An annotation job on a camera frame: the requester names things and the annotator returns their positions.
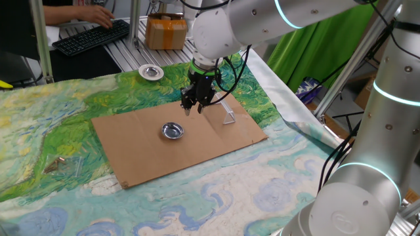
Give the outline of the person hand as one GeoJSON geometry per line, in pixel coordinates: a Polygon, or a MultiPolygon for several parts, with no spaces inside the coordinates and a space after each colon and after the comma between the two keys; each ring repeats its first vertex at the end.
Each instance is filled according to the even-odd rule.
{"type": "Polygon", "coordinates": [[[104,28],[112,28],[112,20],[115,16],[108,9],[99,5],[77,7],[76,18],[78,20],[95,23],[104,28]]]}

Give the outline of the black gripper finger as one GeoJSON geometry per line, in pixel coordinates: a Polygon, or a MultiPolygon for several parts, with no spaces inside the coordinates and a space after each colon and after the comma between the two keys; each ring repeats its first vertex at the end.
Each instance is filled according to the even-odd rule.
{"type": "Polygon", "coordinates": [[[203,110],[211,104],[213,97],[214,94],[211,93],[205,98],[199,100],[198,113],[203,113],[203,110]]]}
{"type": "Polygon", "coordinates": [[[189,85],[181,88],[181,107],[183,108],[185,115],[189,116],[190,110],[194,105],[194,86],[189,85]]]}

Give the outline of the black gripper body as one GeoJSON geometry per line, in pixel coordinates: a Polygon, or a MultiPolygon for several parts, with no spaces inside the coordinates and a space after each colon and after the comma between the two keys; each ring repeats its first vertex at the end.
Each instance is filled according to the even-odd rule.
{"type": "Polygon", "coordinates": [[[212,99],[214,97],[214,75],[188,73],[188,78],[190,80],[190,84],[192,85],[192,94],[195,99],[212,99]]]}

